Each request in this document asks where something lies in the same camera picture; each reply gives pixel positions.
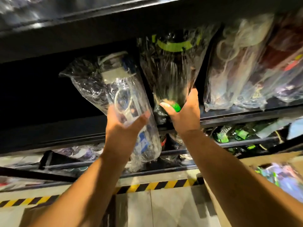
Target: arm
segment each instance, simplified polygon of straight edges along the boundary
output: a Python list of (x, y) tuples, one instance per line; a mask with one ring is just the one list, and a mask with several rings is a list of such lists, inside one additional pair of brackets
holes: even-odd
[(103, 153), (31, 227), (99, 226), (133, 152), (138, 133), (146, 125), (149, 115), (141, 115), (126, 128), (118, 121), (114, 107), (110, 106)]
[(171, 116), (176, 131), (233, 227), (303, 226), (302, 203), (251, 172), (200, 131), (195, 89), (179, 113), (165, 103), (161, 106)]

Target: hand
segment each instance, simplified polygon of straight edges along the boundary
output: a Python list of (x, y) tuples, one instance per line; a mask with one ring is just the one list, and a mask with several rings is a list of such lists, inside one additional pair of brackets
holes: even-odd
[(150, 112), (146, 111), (130, 126), (124, 126), (117, 116), (114, 105), (110, 105), (107, 112), (107, 125), (105, 130), (105, 147), (103, 153), (106, 156), (127, 163), (134, 150), (137, 136), (140, 130), (147, 124)]
[(193, 88), (180, 112), (176, 112), (168, 103), (160, 103), (172, 119), (175, 130), (182, 137), (187, 131), (200, 130), (200, 109), (198, 91)]

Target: green bottle cap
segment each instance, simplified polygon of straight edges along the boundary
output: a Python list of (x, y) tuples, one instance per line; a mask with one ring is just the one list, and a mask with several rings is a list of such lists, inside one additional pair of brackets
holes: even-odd
[(174, 103), (174, 104), (172, 104), (171, 106), (174, 108), (174, 110), (175, 110), (176, 112), (179, 112), (179, 111), (181, 110), (180, 105), (177, 104), (177, 103)]

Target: blue label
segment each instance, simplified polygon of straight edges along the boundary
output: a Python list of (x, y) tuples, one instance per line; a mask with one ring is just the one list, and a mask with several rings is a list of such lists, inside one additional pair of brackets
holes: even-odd
[(144, 132), (141, 132), (139, 134), (139, 138), (140, 138), (140, 142), (139, 143), (136, 143), (136, 146), (138, 146), (139, 144), (141, 145), (141, 153), (143, 153), (144, 151), (147, 150), (148, 146), (149, 146), (149, 143), (145, 137), (145, 134)]

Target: hazard stripe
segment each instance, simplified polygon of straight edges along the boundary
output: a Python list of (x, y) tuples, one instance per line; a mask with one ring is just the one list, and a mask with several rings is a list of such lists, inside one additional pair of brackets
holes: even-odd
[[(157, 190), (157, 189), (171, 189), (178, 187), (187, 187), (204, 184), (203, 178), (189, 178), (180, 179), (164, 182), (152, 182), (144, 183), (130, 186), (116, 187), (114, 194), (125, 194), (134, 193), (141, 191)], [(12, 207), (12, 206), (28, 206), (28, 205), (38, 205), (44, 202), (53, 203), (60, 195), (44, 196), (36, 198), (21, 198), (17, 200), (0, 201), (0, 208)]]

